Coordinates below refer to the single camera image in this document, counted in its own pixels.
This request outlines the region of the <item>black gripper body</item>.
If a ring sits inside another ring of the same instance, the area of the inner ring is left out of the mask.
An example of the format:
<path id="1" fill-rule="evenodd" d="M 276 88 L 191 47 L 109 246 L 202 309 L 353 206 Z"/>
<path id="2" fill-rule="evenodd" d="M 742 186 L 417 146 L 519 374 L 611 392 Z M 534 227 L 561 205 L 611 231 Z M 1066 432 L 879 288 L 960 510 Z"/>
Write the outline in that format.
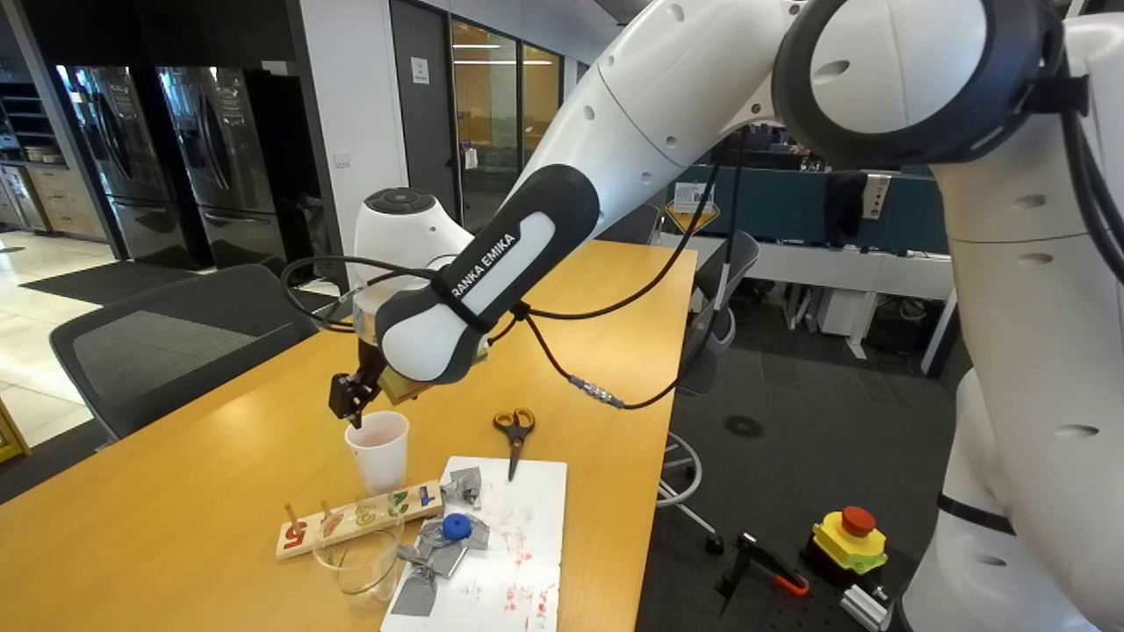
<path id="1" fill-rule="evenodd" d="M 364 409 L 379 388 L 377 388 L 377 374 L 386 367 L 386 357 L 379 346 L 362 345 L 359 346 L 359 365 L 350 373 L 335 373 L 331 374 L 331 392 L 328 404 L 331 409 L 344 420 L 344 414 L 350 409 Z"/>

